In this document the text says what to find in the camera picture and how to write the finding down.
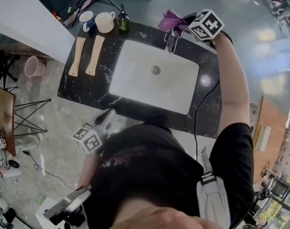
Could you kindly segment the dark wooden table black legs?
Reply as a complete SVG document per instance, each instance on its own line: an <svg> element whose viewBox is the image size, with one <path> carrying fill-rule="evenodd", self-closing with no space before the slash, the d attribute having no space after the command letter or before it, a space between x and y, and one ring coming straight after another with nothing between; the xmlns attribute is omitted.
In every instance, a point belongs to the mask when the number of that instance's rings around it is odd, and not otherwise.
<svg viewBox="0 0 290 229"><path fill-rule="evenodd" d="M15 137L46 133L47 130L31 123L29 118L52 100L46 99L25 104L15 104L16 96L0 88L0 134L5 139L5 149L16 156ZM36 108L27 116L19 115L18 111Z"/></svg>

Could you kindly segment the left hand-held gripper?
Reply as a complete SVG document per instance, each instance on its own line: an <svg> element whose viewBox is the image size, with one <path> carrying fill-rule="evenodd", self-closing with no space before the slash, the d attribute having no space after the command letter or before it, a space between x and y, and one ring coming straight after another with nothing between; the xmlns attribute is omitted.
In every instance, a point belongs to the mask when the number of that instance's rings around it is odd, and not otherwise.
<svg viewBox="0 0 290 229"><path fill-rule="evenodd" d="M107 140L108 129L115 117L114 109L102 111L94 118L94 126L84 123L73 133L71 140L80 151L85 153L96 152Z"/></svg>

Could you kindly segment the green soap bottle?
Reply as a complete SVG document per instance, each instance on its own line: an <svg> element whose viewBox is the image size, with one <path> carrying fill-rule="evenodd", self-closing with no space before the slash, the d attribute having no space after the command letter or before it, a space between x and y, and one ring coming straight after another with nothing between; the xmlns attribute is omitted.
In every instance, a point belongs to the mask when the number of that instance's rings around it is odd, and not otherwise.
<svg viewBox="0 0 290 229"><path fill-rule="evenodd" d="M117 17L117 25L118 29L121 32L128 32L129 31L129 24L130 24L130 18L128 14L125 11L124 5L121 3L121 11Z"/></svg>

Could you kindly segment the light wooden curved table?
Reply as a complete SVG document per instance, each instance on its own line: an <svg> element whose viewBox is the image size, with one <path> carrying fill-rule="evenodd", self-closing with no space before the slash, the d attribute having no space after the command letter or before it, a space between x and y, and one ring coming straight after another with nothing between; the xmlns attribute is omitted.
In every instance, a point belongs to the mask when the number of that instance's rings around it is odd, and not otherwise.
<svg viewBox="0 0 290 229"><path fill-rule="evenodd" d="M254 184L262 180L266 164L273 168L277 161L281 144L283 142L288 117L277 108L268 98L262 97L258 117L254 126L253 145L260 143L260 132L264 127L270 127L270 134L264 151L254 148Z"/></svg>

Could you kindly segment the person's black shirt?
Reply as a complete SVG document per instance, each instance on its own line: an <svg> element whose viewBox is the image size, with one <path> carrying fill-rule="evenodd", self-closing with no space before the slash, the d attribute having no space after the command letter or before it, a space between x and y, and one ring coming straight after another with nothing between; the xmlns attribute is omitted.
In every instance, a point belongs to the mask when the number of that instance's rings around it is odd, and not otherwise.
<svg viewBox="0 0 290 229"><path fill-rule="evenodd" d="M161 206L198 216L196 187L203 167L171 132L153 125L129 127L102 145L91 196L84 203L90 229L109 229L121 204L144 198ZM222 178L228 196L231 226L240 223L254 199L253 143L245 123L226 127L217 137L209 161Z"/></svg>

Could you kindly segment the blue and white mug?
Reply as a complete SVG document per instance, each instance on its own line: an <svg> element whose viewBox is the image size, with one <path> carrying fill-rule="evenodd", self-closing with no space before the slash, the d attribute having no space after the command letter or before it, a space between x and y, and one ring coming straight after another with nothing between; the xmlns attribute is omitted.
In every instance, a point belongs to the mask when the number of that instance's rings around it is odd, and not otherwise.
<svg viewBox="0 0 290 229"><path fill-rule="evenodd" d="M85 11L79 16L83 31L88 32L95 25L95 17L92 11Z"/></svg>

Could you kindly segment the white box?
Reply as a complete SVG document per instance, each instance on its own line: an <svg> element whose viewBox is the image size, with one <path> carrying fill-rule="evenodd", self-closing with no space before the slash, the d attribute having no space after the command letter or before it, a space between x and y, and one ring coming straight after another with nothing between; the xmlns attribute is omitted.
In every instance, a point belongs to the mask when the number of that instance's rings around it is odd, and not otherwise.
<svg viewBox="0 0 290 229"><path fill-rule="evenodd" d="M266 146L269 140L269 135L271 132L271 127L269 126L260 126L259 134L257 135L256 142L255 142L255 151L262 151L266 150Z"/></svg>

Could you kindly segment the black wristband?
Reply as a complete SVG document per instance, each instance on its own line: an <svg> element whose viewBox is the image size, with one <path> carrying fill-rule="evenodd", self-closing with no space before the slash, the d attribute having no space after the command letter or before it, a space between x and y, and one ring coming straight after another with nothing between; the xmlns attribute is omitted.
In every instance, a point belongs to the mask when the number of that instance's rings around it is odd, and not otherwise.
<svg viewBox="0 0 290 229"><path fill-rule="evenodd" d="M230 40L230 42L232 43L232 45L234 44L231 36L228 33L226 33L225 31L221 30L219 32L219 34L222 35L222 36L224 36L224 37L226 37L226 38L228 38Z"/></svg>

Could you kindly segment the purple cloth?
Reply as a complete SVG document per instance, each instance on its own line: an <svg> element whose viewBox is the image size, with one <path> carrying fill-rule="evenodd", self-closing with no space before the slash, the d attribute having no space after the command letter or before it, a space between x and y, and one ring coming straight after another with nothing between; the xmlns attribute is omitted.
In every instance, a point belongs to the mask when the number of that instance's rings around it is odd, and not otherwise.
<svg viewBox="0 0 290 229"><path fill-rule="evenodd" d="M163 19L160 21L158 28L164 32L171 29L179 29L179 31L189 31L188 23L173 10L168 10L163 14Z"/></svg>

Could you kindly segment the pink waste bin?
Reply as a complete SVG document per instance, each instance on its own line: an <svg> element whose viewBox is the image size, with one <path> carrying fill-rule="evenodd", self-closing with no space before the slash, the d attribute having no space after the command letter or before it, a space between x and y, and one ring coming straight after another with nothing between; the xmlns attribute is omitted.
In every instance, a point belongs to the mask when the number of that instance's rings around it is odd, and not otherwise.
<svg viewBox="0 0 290 229"><path fill-rule="evenodd" d="M46 65L36 56L31 56L25 63L24 73L27 77L40 77L46 72Z"/></svg>

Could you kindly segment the white sink basin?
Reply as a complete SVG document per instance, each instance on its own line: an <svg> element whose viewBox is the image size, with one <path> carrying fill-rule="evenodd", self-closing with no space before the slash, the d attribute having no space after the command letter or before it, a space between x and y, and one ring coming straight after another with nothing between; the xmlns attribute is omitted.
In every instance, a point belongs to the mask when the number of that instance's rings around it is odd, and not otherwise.
<svg viewBox="0 0 290 229"><path fill-rule="evenodd" d="M159 75L151 68L158 66ZM188 114L199 65L165 50L132 40L123 43L109 87L113 95Z"/></svg>

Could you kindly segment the person's right forearm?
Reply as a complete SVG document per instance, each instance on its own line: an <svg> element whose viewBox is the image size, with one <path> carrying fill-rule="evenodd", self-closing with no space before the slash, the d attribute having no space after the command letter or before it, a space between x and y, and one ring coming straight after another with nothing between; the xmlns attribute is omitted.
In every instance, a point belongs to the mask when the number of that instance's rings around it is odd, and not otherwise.
<svg viewBox="0 0 290 229"><path fill-rule="evenodd" d="M249 89L245 72L229 38L214 39L219 67L222 110L218 132L234 123L249 125Z"/></svg>

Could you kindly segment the chrome faucet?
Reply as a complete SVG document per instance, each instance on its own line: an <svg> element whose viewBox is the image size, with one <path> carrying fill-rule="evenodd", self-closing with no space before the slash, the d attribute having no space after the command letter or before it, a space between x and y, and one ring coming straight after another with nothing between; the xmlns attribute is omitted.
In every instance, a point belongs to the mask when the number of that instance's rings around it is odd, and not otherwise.
<svg viewBox="0 0 290 229"><path fill-rule="evenodd" d="M169 53L174 53L176 49L176 44L178 39L181 38L182 31L178 26L173 27L170 29L165 37L164 37L164 42L166 43L166 48L165 51Z"/></svg>

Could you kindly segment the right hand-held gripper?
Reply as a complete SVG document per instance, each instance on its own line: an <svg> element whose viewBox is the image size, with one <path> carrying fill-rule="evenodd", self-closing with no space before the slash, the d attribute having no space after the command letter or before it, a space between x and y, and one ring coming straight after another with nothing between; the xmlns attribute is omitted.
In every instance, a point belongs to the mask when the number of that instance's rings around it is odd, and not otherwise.
<svg viewBox="0 0 290 229"><path fill-rule="evenodd" d="M223 21L209 9L193 12L183 17L188 25L188 30L198 42L215 47L214 38L224 28Z"/></svg>

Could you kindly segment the person's left forearm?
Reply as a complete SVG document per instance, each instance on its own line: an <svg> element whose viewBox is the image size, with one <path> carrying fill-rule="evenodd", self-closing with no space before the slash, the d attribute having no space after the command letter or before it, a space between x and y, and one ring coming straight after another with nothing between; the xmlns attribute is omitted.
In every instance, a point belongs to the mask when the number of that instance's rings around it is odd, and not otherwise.
<svg viewBox="0 0 290 229"><path fill-rule="evenodd" d="M96 153L89 153L86 155L82 172L78 181L78 188L86 187L89 185L92 176L99 167L99 155Z"/></svg>

